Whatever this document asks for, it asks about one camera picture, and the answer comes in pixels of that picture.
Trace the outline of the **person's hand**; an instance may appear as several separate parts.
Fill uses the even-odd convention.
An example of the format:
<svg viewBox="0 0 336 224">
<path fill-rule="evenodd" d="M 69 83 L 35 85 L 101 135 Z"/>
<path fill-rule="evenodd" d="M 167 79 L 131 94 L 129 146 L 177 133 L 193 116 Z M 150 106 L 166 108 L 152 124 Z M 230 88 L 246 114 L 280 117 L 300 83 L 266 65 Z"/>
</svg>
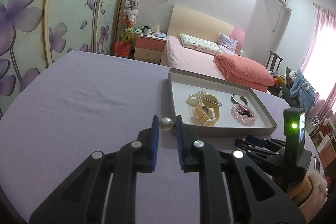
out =
<svg viewBox="0 0 336 224">
<path fill-rule="evenodd" d="M 289 189 L 286 195 L 298 206 L 323 205 L 327 196 L 327 181 L 316 170 L 310 170 L 302 182 Z"/>
</svg>

